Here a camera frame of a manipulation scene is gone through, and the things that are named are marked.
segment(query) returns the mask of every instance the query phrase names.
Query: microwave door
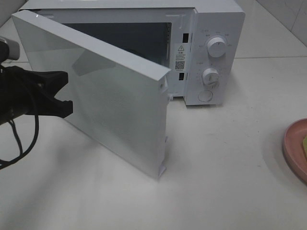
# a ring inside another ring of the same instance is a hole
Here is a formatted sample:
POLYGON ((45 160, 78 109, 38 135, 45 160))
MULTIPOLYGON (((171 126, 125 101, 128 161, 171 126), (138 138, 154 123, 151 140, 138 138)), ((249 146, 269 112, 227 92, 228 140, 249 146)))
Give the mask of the microwave door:
POLYGON ((13 14, 33 71, 65 71, 58 94, 73 101, 67 120, 157 178, 164 170, 170 69, 31 11, 13 14))

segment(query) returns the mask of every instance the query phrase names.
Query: microwave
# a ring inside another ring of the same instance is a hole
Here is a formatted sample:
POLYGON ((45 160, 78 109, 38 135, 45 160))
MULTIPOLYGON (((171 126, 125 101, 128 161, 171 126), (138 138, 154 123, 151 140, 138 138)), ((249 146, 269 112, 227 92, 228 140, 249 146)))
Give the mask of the microwave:
POLYGON ((234 0, 29 0, 12 18, 34 71, 68 72, 67 120, 159 177, 168 102, 223 102, 245 14, 234 0))

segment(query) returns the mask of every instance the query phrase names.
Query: warning label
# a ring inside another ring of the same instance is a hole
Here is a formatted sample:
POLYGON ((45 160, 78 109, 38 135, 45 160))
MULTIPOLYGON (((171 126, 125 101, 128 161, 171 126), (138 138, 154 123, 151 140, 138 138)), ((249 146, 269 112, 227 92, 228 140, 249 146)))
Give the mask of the warning label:
POLYGON ((187 54, 189 53, 189 44, 175 44, 174 51, 174 62, 172 69, 184 71, 186 68, 187 54))

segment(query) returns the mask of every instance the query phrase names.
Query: power knob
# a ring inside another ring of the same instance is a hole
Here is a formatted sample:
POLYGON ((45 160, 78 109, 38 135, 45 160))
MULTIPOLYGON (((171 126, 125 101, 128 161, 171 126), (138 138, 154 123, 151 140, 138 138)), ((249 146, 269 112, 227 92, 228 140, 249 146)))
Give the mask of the power knob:
POLYGON ((208 89, 216 88, 219 84, 220 74, 216 69, 209 68, 202 73, 202 82, 208 89))
POLYGON ((213 58, 219 58, 223 56, 224 53, 226 53, 226 48, 227 42, 221 36, 211 38, 207 43, 208 53, 213 58))

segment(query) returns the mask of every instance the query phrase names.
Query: white countertop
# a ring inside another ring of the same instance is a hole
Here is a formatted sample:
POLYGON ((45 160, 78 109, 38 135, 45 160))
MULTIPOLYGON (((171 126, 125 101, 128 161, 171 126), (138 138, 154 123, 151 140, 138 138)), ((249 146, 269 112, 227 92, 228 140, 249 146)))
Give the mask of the white countertop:
MULTIPOLYGON (((305 230, 307 186, 287 166, 282 139, 307 116, 307 57, 279 54, 236 59, 222 106, 170 102, 159 181, 64 120, 41 117, 33 151, 0 171, 0 229, 305 230)), ((26 147, 34 119, 16 125, 26 147)), ((8 124, 0 137, 11 158, 8 124)))

